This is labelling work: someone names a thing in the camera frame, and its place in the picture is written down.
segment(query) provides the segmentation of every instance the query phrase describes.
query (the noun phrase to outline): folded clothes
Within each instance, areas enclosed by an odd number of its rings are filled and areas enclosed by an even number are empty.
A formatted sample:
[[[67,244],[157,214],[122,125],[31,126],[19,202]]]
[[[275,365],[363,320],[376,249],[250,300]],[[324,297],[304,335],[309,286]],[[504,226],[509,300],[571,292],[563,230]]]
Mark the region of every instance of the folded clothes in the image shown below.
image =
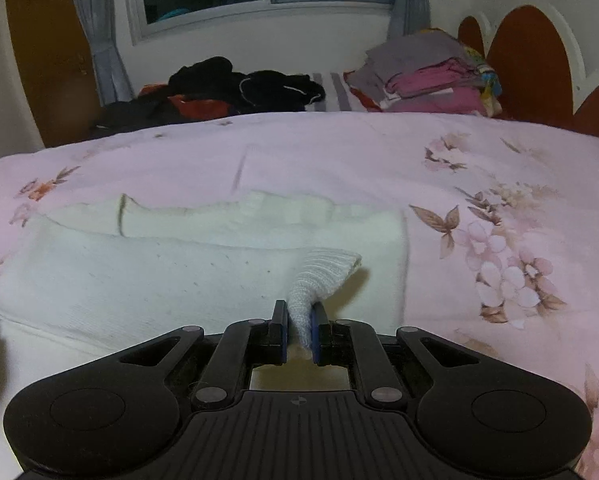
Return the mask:
[[[441,30],[419,32],[394,38],[369,50],[364,66],[351,73],[347,81],[379,104],[389,81],[451,58],[461,60],[472,69],[477,66],[462,44],[447,33]]]
[[[479,90],[471,87],[450,88],[410,99],[401,99],[385,111],[487,115]]]
[[[487,86],[484,89],[481,100],[484,104],[484,109],[486,110],[486,117],[495,117],[503,112],[502,105],[493,94],[493,88],[491,86]]]
[[[499,97],[502,95],[502,85],[500,84],[499,77],[495,69],[490,66],[484,56],[482,56],[474,48],[464,45],[464,50],[477,65],[477,73],[481,76],[484,81],[484,87],[490,89],[493,97]]]
[[[186,324],[222,332],[268,317],[285,298],[307,345],[311,303],[345,283],[332,298],[335,316],[394,330],[402,222],[398,213],[264,193],[196,210],[150,210],[125,197],[68,206],[26,225],[0,275],[0,317],[116,350]],[[369,254],[349,280],[359,255],[345,247]]]
[[[386,85],[386,90],[410,98],[457,86],[483,88],[486,84],[474,66],[452,57],[442,63],[420,68],[412,74],[394,77]]]
[[[384,90],[384,98],[379,103],[379,108],[381,110],[388,110],[392,105],[401,100],[401,95],[399,94],[390,94]]]

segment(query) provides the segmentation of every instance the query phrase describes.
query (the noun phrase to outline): pink floral bedsheet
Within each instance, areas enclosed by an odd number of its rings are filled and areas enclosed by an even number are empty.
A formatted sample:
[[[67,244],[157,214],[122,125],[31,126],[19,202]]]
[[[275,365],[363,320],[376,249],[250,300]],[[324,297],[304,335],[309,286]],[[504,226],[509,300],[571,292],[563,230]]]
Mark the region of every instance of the pink floral bedsheet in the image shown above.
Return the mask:
[[[266,114],[0,160],[0,264],[35,211],[127,193],[146,206],[252,189],[399,208],[404,324],[567,384],[599,480],[599,139],[433,114]]]

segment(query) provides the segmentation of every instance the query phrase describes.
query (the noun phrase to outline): screw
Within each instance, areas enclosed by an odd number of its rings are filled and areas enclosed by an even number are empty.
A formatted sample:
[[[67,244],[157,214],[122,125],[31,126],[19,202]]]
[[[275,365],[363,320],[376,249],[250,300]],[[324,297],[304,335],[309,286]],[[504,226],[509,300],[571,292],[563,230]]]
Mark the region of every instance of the screw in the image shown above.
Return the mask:
[[[209,402],[219,402],[220,400],[226,399],[228,394],[222,388],[216,388],[215,386],[208,386],[206,388],[202,388],[201,390],[197,390],[195,397],[199,402],[209,403]]]
[[[402,393],[397,388],[384,386],[381,388],[375,388],[371,392],[371,397],[377,400],[377,402],[397,402],[402,398]]]

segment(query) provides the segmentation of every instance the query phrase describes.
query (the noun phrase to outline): window frame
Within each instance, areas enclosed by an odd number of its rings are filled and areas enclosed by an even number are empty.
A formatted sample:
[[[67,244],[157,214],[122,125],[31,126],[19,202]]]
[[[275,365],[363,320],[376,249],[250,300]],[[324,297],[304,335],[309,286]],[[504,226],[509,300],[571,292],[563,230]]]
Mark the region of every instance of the window frame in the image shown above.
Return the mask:
[[[144,0],[126,0],[130,33],[134,44],[173,28],[242,14],[278,15],[280,12],[289,14],[308,9],[324,9],[329,12],[349,12],[352,9],[390,12],[391,7],[391,0],[258,0],[195,10],[163,22],[148,23]]]

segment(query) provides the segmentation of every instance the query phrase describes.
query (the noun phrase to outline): white cloth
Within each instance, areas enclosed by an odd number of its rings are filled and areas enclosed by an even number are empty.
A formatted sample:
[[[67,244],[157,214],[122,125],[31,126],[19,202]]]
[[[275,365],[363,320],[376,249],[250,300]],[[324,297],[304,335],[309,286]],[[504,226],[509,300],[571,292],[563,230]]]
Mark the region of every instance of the white cloth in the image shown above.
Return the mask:
[[[56,336],[115,350],[186,324],[223,332],[269,317],[285,298],[307,346],[310,304],[357,269],[353,247],[368,249],[375,268],[364,256],[336,311],[359,318],[349,314],[370,307],[370,317],[384,317],[383,309],[390,330],[399,323],[405,237],[396,213],[256,192],[197,210],[150,210],[121,197],[49,217],[30,220],[4,264],[0,317]]]

